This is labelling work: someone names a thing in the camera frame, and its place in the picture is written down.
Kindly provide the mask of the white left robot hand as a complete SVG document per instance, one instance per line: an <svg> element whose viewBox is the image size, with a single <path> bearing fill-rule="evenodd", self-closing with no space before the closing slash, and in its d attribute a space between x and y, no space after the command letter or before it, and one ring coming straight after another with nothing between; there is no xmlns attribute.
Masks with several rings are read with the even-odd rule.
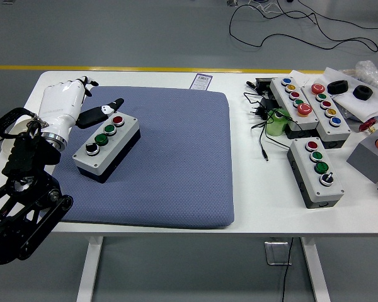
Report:
<svg viewBox="0 0 378 302"><path fill-rule="evenodd" d="M86 129L104 122L124 103L124 99L118 98L108 104L82 112L83 101L86 97L92 96L86 87L88 84L98 85L96 81L83 76L74 81L49 86L44 90L38 115L48 124L42 130L42 135L47 140L57 142L65 148L73 126Z"/></svg>

